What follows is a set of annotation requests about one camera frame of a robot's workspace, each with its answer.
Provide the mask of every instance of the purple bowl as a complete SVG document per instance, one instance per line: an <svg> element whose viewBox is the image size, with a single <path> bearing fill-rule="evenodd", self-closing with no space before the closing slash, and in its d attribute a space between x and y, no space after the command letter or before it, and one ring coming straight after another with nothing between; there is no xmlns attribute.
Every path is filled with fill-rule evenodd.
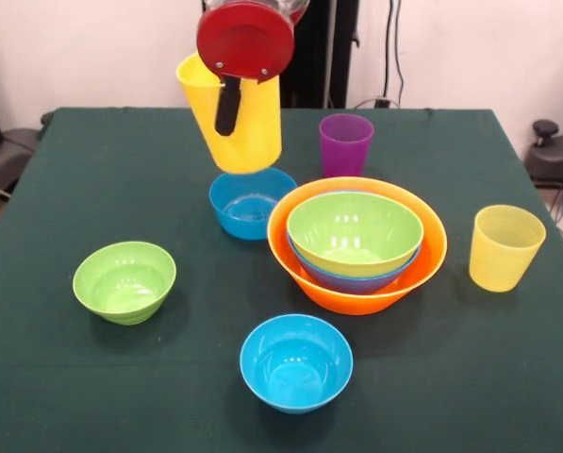
<svg viewBox="0 0 563 453"><path fill-rule="evenodd" d="M330 272L324 271L320 267L317 267L314 264L308 262L306 258L300 255L300 252L293 245L293 242L291 241L289 235L288 242L290 243L291 250L293 250L293 253L295 254L298 261L300 261L300 264L302 264L302 267L307 274L309 274L313 279L315 279L328 290L346 294L374 293L377 290L381 290L382 288L390 285L391 282L398 278L406 270L406 268L409 267L413 263L413 261L415 261L422 248L421 245L417 247L417 250L415 250L415 253L413 253L409 261L407 261L395 271L390 272L389 274L384 274L377 277L359 278L339 276L338 274L332 274Z"/></svg>

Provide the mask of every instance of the plastic bowl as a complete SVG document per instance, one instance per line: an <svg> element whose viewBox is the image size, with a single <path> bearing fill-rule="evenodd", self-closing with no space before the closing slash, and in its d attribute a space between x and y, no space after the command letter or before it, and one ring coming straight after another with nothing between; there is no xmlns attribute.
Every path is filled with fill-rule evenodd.
<svg viewBox="0 0 563 453"><path fill-rule="evenodd" d="M223 229L236 238L266 239L274 205L297 187L288 174L267 168L250 175L218 176L209 188L209 201Z"/></svg>
<svg viewBox="0 0 563 453"><path fill-rule="evenodd" d="M176 265L152 243L114 243L87 257L77 268L75 297L108 321L132 326L161 307L176 279Z"/></svg>
<svg viewBox="0 0 563 453"><path fill-rule="evenodd" d="M286 314L248 335L240 369L262 401L282 412L306 413L344 390L353 373L353 353L344 336L322 319Z"/></svg>
<svg viewBox="0 0 563 453"><path fill-rule="evenodd" d="M309 274L312 278L314 278L315 281L320 283L328 290L347 294L374 293L377 290L381 290L382 288L390 285L392 281L398 278L406 270L406 268L413 263L421 250L421 247L418 247L409 261L407 261L394 272L390 272L389 274L384 274L383 276L378 277L344 277L326 272L323 269L308 262L308 260L300 255L300 252L295 248L295 245L291 241L291 238L288 238L288 242L290 243L291 250L293 251L293 253L295 253L298 261L300 261L300 264L307 274Z"/></svg>
<svg viewBox="0 0 563 453"><path fill-rule="evenodd" d="M378 193L400 201L422 220L425 234L417 260L386 288L372 294L344 294L316 283L291 251L286 224L291 210L319 193L357 190ZM342 314L370 314L386 309L398 299L423 285L440 268L447 253L447 236L436 213L418 196L388 182L365 177L332 177L300 186L277 203L268 226L269 245L274 257L316 304Z"/></svg>
<svg viewBox="0 0 563 453"><path fill-rule="evenodd" d="M405 205L376 193L322 193L288 218L300 254L326 272L376 277L403 266L423 239L423 225Z"/></svg>

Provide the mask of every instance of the cup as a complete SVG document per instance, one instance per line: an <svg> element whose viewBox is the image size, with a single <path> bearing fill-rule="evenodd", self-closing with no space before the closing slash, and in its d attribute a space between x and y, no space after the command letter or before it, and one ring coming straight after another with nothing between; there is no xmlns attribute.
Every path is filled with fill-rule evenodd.
<svg viewBox="0 0 563 453"><path fill-rule="evenodd" d="M470 277L495 293L516 287L545 241L543 223L527 210L487 206L474 219Z"/></svg>
<svg viewBox="0 0 563 453"><path fill-rule="evenodd" d="M214 162L225 173L259 172L281 155L281 107L279 77L259 83L240 81L237 123L229 136L216 130L222 83L198 54L187 57L176 69L193 116Z"/></svg>
<svg viewBox="0 0 563 453"><path fill-rule="evenodd" d="M362 116L338 113L319 124L323 176L361 176L375 128Z"/></svg>

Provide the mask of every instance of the blue bowl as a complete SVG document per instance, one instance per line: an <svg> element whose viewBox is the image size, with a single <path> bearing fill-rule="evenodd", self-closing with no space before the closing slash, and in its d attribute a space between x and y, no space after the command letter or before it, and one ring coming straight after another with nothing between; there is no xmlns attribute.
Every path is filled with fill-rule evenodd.
<svg viewBox="0 0 563 453"><path fill-rule="evenodd" d="M384 274L377 277L345 277L338 274L332 274L331 272L324 271L320 267L315 266L304 258L298 249L295 247L288 235L288 242L290 243L291 250L295 254L298 261L304 268L307 274L309 274L314 280L316 280L321 286L328 290L337 291L338 293L346 294L370 294L375 293L378 290L390 285L392 281L398 278L407 267L409 267L413 261L420 254L422 246L420 245L415 250L413 256L403 264L401 267L396 269L389 274Z"/></svg>
<svg viewBox="0 0 563 453"><path fill-rule="evenodd" d="M353 373L353 353L343 335L322 319L286 314L248 335L240 369L266 404L285 413L306 413L344 390Z"/></svg>
<svg viewBox="0 0 563 453"><path fill-rule="evenodd" d="M288 174L267 168L249 175L218 176L209 188L209 201L224 230L237 238L266 239L274 205L298 185Z"/></svg>

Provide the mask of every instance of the green tablecloth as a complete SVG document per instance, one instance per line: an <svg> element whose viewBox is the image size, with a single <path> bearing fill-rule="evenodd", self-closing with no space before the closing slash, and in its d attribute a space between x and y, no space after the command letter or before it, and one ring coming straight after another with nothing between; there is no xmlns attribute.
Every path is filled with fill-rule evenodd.
<svg viewBox="0 0 563 453"><path fill-rule="evenodd" d="M283 112L276 164L320 176L317 124ZM363 111L366 175L438 212L447 260L388 310L337 315L307 299L266 242L225 235L208 204L219 171L190 112L63 109L0 224L0 452L563 451L563 243L490 111ZM472 219L491 203L538 214L548 237L517 290L467 274ZM76 266L117 241L158 243L179 277L147 323L87 312ZM355 354L346 390L287 416L244 386L238 355L261 321L311 313Z"/></svg>

